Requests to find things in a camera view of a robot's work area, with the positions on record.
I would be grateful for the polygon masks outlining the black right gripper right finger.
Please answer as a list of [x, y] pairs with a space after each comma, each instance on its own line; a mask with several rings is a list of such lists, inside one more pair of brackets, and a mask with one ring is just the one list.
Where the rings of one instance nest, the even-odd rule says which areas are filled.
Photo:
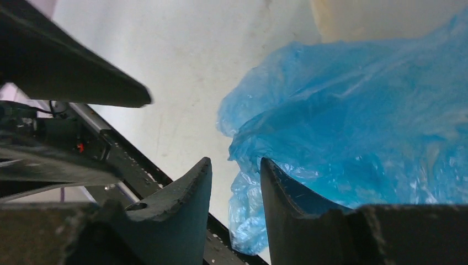
[[343, 207], [263, 158], [272, 264], [466, 264], [467, 205]]

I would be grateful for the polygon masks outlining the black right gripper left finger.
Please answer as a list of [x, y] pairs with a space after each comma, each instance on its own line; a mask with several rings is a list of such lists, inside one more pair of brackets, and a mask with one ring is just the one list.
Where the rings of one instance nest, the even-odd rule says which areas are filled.
[[116, 201], [105, 202], [98, 221], [116, 232], [137, 264], [202, 264], [211, 186], [211, 160], [204, 157], [126, 210]]

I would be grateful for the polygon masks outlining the blue translucent trash bag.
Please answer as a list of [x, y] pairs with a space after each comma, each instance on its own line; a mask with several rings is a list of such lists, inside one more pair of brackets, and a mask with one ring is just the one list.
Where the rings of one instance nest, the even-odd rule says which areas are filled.
[[467, 202], [467, 11], [426, 36], [291, 43], [221, 102], [235, 250], [267, 245], [260, 161], [349, 208]]

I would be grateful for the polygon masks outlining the yellowish translucent trash bag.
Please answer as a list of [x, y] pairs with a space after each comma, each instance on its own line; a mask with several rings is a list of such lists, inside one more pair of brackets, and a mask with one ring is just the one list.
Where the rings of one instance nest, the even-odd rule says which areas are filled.
[[467, 7], [462, 0], [311, 1], [324, 43], [416, 38], [440, 27]]

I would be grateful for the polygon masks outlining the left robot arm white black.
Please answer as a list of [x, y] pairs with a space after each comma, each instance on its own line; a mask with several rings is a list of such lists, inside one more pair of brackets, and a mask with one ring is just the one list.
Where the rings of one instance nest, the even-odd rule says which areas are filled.
[[140, 108], [148, 89], [67, 35], [28, 1], [1, 1], [1, 84], [32, 99]]

